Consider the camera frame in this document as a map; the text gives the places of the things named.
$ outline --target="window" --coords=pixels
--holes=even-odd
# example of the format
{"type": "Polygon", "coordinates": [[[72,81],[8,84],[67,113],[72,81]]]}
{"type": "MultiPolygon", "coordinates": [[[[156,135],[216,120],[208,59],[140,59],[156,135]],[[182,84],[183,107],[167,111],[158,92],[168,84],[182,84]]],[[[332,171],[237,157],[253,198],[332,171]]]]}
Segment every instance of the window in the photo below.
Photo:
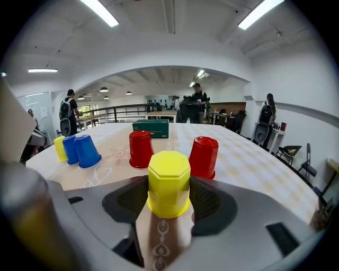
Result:
{"type": "MultiPolygon", "coordinates": [[[[79,106],[78,110],[79,112],[87,112],[90,110],[95,110],[96,109],[96,104],[92,104],[92,105],[83,105],[83,106],[79,106]]],[[[83,117],[84,116],[91,116],[91,112],[88,113],[83,113],[83,117]]]]}

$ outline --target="red cup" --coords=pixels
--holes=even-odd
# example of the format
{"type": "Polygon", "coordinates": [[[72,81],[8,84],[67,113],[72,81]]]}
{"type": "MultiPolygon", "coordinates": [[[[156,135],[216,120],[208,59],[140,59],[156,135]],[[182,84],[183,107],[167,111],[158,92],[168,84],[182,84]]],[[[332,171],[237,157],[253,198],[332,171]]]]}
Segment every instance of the red cup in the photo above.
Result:
{"type": "Polygon", "coordinates": [[[129,164],[134,168],[147,168],[150,158],[154,154],[150,133],[147,131],[130,133],[129,150],[131,153],[129,164]]]}
{"type": "Polygon", "coordinates": [[[218,141],[208,137],[194,138],[189,162],[191,175],[213,179],[216,175],[216,166],[219,144],[218,141]]]}

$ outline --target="fluorescent light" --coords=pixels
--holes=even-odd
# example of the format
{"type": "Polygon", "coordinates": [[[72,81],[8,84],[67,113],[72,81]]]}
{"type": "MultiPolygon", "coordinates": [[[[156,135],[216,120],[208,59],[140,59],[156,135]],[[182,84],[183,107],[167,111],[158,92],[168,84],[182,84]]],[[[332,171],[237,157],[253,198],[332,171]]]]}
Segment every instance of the fluorescent light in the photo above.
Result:
{"type": "Polygon", "coordinates": [[[39,102],[36,102],[36,103],[31,103],[31,104],[27,104],[26,106],[29,106],[29,105],[32,105],[32,104],[38,104],[39,102]]]}
{"type": "Polygon", "coordinates": [[[101,17],[110,27],[116,26],[119,24],[117,19],[98,1],[98,0],[80,0],[91,10],[93,10],[97,15],[101,17]]]}
{"type": "Polygon", "coordinates": [[[107,89],[106,87],[102,87],[102,88],[100,88],[99,91],[100,91],[100,92],[108,92],[108,89],[107,89]]]}
{"type": "Polygon", "coordinates": [[[43,94],[43,93],[30,94],[30,95],[26,95],[25,97],[36,96],[36,95],[41,95],[41,94],[43,94]]]}
{"type": "Polygon", "coordinates": [[[204,70],[200,70],[200,72],[198,73],[198,77],[200,77],[200,76],[202,76],[203,74],[205,73],[205,71],[204,70]]]}
{"type": "Polygon", "coordinates": [[[29,73],[57,73],[57,69],[28,69],[29,73]]]}
{"type": "Polygon", "coordinates": [[[255,7],[249,15],[247,15],[238,26],[244,30],[249,28],[256,20],[258,20],[265,13],[278,6],[284,0],[264,0],[257,7],[255,7]]]}

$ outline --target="yellow cup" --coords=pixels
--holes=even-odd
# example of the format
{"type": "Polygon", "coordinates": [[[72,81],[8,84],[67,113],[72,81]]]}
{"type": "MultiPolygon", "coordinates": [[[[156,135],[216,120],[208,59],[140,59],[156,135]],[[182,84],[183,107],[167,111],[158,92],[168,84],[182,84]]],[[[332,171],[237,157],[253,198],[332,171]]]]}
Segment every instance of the yellow cup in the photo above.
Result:
{"type": "Polygon", "coordinates": [[[63,139],[65,137],[58,137],[54,140],[55,151],[57,152],[58,161],[65,162],[67,161],[67,156],[64,149],[63,139]]]}
{"type": "Polygon", "coordinates": [[[187,156],[177,151],[154,154],[148,166],[147,206],[161,218],[176,218],[190,206],[191,167],[187,156]]]}

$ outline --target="person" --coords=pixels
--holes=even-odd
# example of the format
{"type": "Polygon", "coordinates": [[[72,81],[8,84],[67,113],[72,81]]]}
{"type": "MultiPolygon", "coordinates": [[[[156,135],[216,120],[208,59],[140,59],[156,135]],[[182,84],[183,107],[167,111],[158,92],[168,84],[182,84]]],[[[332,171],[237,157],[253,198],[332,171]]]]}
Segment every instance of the person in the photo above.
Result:
{"type": "Polygon", "coordinates": [[[35,120],[35,122],[37,123],[37,126],[35,127],[35,129],[40,130],[40,129],[39,129],[38,120],[37,120],[37,118],[34,116],[33,110],[28,109],[28,113],[29,113],[29,115],[35,120]]]}
{"type": "MultiPolygon", "coordinates": [[[[269,105],[272,108],[272,111],[273,111],[273,121],[275,121],[275,118],[276,118],[276,105],[275,105],[275,102],[274,102],[274,99],[273,99],[273,95],[271,93],[267,94],[266,101],[261,104],[261,109],[264,108],[267,105],[269,105]]],[[[267,146],[269,144],[272,131],[273,131],[273,126],[270,125],[269,126],[269,133],[267,134],[267,137],[266,137],[266,139],[265,139],[265,141],[263,143],[263,147],[265,149],[267,148],[267,146]]]]}
{"type": "Polygon", "coordinates": [[[82,116],[82,113],[79,112],[78,105],[77,105],[76,101],[73,99],[73,97],[74,97],[74,90],[69,89],[68,92],[67,92],[67,97],[65,98],[65,102],[68,102],[70,100],[69,105],[70,105],[70,110],[72,111],[70,117],[68,118],[69,124],[70,124],[70,134],[69,134],[70,136],[73,136],[74,134],[77,133],[75,114],[78,117],[82,116]]]}
{"type": "Polygon", "coordinates": [[[206,102],[206,120],[209,121],[210,119],[210,109],[211,109],[211,103],[210,103],[210,97],[207,98],[206,102]]]}
{"type": "Polygon", "coordinates": [[[202,91],[199,83],[195,83],[193,85],[193,88],[194,88],[194,94],[192,95],[192,97],[194,97],[195,100],[200,104],[199,114],[197,116],[198,123],[202,124],[204,113],[205,113],[205,104],[207,102],[207,94],[202,91]]]}
{"type": "Polygon", "coordinates": [[[175,97],[174,109],[176,110],[176,122],[180,122],[180,101],[179,97],[175,97]]]}

